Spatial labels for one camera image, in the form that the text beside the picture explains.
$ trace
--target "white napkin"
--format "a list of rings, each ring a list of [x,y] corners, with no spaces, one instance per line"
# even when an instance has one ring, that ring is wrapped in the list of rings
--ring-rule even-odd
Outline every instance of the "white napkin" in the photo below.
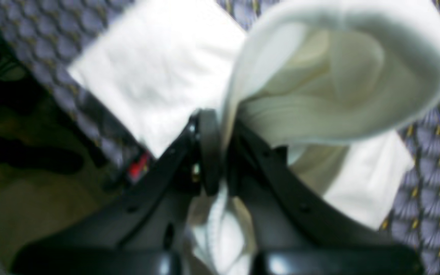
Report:
[[[196,108],[217,110],[225,148],[238,111],[269,144],[289,146],[310,188],[376,229],[412,167],[392,129],[440,99],[440,15],[428,0],[291,0],[246,36],[212,0],[142,0],[69,71],[156,156]],[[224,195],[193,234],[219,274],[248,270],[246,239],[225,233],[236,224]],[[229,242],[242,245],[220,249]]]

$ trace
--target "folded white fabric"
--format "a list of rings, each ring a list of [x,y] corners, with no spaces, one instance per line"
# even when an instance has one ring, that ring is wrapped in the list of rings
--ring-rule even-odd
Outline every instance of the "folded white fabric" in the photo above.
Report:
[[[291,0],[246,37],[213,0],[142,0],[69,71],[156,156],[196,108],[218,111],[225,148],[237,114],[289,146],[292,171],[329,204],[376,229],[412,167],[392,129],[440,99],[440,15],[428,0]],[[211,270],[242,274],[224,195],[194,241]],[[237,249],[215,254],[212,242]]]

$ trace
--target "hole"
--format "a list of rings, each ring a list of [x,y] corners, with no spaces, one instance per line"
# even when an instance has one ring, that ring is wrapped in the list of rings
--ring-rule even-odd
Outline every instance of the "hole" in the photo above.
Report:
[[[135,213],[138,210],[138,206],[131,206],[127,208],[127,213]]]
[[[164,233],[164,241],[162,246],[164,249],[170,249],[173,245],[174,240],[174,226],[172,223],[169,223],[166,227],[166,232]]]
[[[298,209],[300,209],[300,212],[302,212],[302,213],[310,212],[310,207],[304,202],[300,203],[300,205],[298,206]]]

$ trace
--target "patterned seat fabric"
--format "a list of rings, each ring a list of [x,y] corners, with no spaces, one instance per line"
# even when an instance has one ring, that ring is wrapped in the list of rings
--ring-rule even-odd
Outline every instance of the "patterned seat fabric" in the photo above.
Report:
[[[133,0],[0,0],[0,30],[17,58],[113,162],[140,150],[133,138],[66,67]],[[278,0],[217,0],[244,28]],[[440,11],[440,0],[434,0]],[[381,231],[422,256],[440,274],[440,104],[400,132],[416,167],[403,180]]]

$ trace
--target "white cloth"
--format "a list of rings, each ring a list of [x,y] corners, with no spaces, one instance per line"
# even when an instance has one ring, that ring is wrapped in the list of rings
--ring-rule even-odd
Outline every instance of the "white cloth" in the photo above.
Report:
[[[212,0],[142,0],[69,71],[156,156],[196,108],[218,111],[225,148],[238,111],[271,146],[289,146],[310,188],[376,229],[412,167],[392,129],[440,99],[440,15],[429,0],[291,0],[246,36]],[[236,228],[225,216],[209,217],[211,242],[237,250],[198,246],[217,273],[247,270],[235,269],[246,244],[222,233]],[[213,234],[203,232],[197,243]]]

